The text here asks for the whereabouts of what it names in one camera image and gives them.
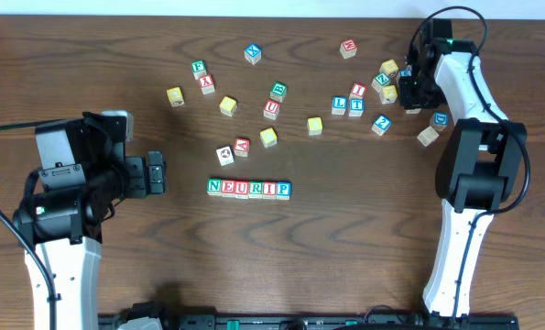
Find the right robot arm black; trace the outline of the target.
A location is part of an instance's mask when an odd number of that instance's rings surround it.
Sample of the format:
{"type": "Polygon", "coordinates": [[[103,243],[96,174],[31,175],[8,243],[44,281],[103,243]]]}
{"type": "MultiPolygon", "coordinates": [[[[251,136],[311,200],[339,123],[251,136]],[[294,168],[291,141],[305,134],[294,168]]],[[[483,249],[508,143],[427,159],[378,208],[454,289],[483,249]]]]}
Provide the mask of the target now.
{"type": "Polygon", "coordinates": [[[514,209],[506,201],[518,168],[530,166],[527,130],[497,106],[482,74],[481,48],[455,38],[451,20],[429,16],[409,43],[411,74],[399,80],[404,109],[447,105],[454,124],[435,172],[442,227],[422,294],[428,315],[448,326],[466,323],[485,231],[495,215],[514,209]]]}

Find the blue P block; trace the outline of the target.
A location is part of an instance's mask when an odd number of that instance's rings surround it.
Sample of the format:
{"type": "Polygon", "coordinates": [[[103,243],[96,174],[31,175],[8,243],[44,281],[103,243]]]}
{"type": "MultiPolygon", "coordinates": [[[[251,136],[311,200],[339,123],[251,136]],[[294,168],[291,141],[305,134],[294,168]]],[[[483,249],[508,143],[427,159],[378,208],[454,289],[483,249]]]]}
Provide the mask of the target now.
{"type": "Polygon", "coordinates": [[[289,200],[291,196],[291,183],[288,181],[279,181],[277,183],[277,199],[289,200]]]}

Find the yellow S block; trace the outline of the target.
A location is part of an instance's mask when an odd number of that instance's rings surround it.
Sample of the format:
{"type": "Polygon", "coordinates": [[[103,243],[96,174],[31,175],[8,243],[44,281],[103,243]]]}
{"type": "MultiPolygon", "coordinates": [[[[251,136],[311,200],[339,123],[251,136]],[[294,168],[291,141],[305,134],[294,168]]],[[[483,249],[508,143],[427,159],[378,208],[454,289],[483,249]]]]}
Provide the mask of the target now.
{"type": "Polygon", "coordinates": [[[421,111],[421,108],[406,109],[405,112],[407,115],[415,115],[421,111]]]}

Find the green N block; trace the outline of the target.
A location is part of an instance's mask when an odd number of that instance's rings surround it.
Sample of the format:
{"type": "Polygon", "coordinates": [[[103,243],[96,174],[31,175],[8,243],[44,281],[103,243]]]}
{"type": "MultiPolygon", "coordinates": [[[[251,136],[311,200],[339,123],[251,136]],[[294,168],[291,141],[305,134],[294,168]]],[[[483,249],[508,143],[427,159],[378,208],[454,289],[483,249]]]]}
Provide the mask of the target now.
{"type": "Polygon", "coordinates": [[[207,181],[206,192],[211,196],[220,196],[222,194],[222,180],[210,178],[207,181]]]}

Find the red E block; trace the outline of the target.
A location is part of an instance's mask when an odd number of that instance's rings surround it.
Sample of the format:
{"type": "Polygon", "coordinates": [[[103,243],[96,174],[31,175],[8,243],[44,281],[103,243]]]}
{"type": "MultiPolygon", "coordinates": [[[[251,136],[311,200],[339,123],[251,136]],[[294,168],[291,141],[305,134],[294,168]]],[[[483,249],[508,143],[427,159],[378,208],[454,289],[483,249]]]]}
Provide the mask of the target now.
{"type": "Polygon", "coordinates": [[[221,195],[222,197],[235,198],[234,180],[222,180],[221,195]]]}

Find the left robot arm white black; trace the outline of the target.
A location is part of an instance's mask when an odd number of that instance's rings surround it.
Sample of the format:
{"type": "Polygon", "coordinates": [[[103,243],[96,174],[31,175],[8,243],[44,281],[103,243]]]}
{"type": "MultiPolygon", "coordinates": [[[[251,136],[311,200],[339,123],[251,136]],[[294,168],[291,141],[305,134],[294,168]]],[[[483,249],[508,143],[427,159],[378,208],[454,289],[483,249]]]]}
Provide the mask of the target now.
{"type": "Polygon", "coordinates": [[[26,258],[37,329],[96,329],[102,223],[114,202],[167,190],[159,151],[127,156],[134,118],[126,110],[85,112],[35,128],[41,167],[29,175],[13,215],[37,260],[26,258]]]}

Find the green R block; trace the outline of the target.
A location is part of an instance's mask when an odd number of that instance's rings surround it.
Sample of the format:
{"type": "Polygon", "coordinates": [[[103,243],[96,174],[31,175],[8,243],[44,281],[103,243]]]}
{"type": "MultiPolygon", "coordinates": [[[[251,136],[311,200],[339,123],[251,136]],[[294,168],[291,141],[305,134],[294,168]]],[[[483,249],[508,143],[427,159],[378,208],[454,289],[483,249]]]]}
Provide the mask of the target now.
{"type": "Polygon", "coordinates": [[[250,199],[262,199],[263,198],[263,182],[251,181],[248,186],[248,197],[250,199]]]}

